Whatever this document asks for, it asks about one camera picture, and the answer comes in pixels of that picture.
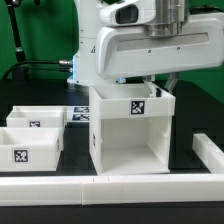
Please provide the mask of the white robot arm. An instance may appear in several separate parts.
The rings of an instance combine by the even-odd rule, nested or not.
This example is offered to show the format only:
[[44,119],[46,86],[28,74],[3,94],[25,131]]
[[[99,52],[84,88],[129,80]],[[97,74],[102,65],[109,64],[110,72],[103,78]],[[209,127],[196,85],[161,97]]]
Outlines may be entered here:
[[182,71],[224,64],[224,12],[190,9],[188,0],[74,0],[79,47],[68,82],[89,93],[128,91],[128,78],[143,79],[148,96],[153,78],[168,74],[170,91]]

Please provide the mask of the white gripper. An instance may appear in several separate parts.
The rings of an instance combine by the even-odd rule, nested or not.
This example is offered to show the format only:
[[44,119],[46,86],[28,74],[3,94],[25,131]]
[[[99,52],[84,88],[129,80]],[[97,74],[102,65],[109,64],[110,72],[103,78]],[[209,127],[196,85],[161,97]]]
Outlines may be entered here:
[[145,76],[156,96],[157,74],[170,73],[173,92],[181,71],[224,64],[224,13],[191,15],[184,3],[114,3],[99,12],[95,65],[103,79]]

